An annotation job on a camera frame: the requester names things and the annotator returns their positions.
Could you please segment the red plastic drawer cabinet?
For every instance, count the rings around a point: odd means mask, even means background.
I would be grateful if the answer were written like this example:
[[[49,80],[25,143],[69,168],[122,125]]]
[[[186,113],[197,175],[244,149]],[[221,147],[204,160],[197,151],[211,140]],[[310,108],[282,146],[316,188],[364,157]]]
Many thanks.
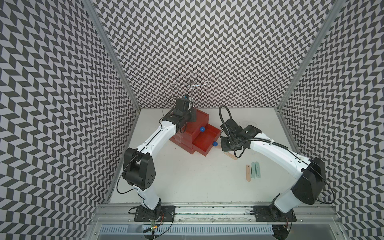
[[[209,114],[196,108],[195,110],[197,113],[197,120],[195,122],[188,122],[180,132],[177,132],[170,138],[170,141],[192,155],[195,151],[198,151],[203,156],[206,156],[209,151],[202,150],[200,147],[196,147],[193,143],[195,139],[203,133],[200,128],[206,127],[209,123]]]

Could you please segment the mint folding knife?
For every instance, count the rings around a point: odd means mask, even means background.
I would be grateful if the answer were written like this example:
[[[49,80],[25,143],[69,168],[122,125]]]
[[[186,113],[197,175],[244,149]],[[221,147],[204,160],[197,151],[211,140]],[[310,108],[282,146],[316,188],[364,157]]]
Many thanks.
[[[261,178],[261,169],[260,169],[259,162],[255,162],[255,166],[256,166],[256,177]]]
[[[257,175],[256,163],[252,163],[252,166],[251,166],[251,178],[255,179],[256,175]]]

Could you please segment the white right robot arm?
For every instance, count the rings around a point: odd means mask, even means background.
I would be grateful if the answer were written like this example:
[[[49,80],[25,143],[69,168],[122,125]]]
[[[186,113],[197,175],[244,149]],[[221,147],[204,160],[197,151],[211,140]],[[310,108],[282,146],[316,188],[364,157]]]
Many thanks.
[[[274,198],[270,205],[272,213],[285,214],[301,204],[313,205],[316,202],[326,186],[325,164],[321,159],[301,156],[275,142],[255,126],[242,128],[233,119],[222,122],[221,129],[226,134],[221,137],[224,152],[253,150],[281,166],[296,179],[290,188]]]

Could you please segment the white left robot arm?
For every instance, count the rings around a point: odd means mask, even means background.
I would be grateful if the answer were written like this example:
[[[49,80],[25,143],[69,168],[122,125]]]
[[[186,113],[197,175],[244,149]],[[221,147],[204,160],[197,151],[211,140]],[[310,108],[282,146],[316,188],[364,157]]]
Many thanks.
[[[159,120],[160,126],[147,140],[138,147],[125,151],[121,178],[138,191],[143,208],[154,211],[161,206],[161,199],[151,189],[156,178],[156,156],[171,137],[187,123],[195,121],[193,101],[185,94],[176,99],[175,105]]]

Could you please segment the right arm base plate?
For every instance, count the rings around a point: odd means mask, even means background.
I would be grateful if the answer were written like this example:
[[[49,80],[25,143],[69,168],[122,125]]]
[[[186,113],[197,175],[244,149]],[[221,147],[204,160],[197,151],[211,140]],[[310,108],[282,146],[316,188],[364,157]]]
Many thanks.
[[[277,223],[297,221],[293,209],[287,213],[283,213],[274,206],[253,206],[250,215],[254,216],[257,222]]]

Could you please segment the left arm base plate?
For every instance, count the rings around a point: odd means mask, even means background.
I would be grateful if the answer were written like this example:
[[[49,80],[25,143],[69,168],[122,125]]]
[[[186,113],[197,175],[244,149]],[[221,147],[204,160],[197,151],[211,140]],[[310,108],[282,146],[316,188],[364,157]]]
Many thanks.
[[[159,222],[173,222],[175,218],[176,206],[157,206],[154,210],[138,206],[134,222],[150,222],[157,220]]]

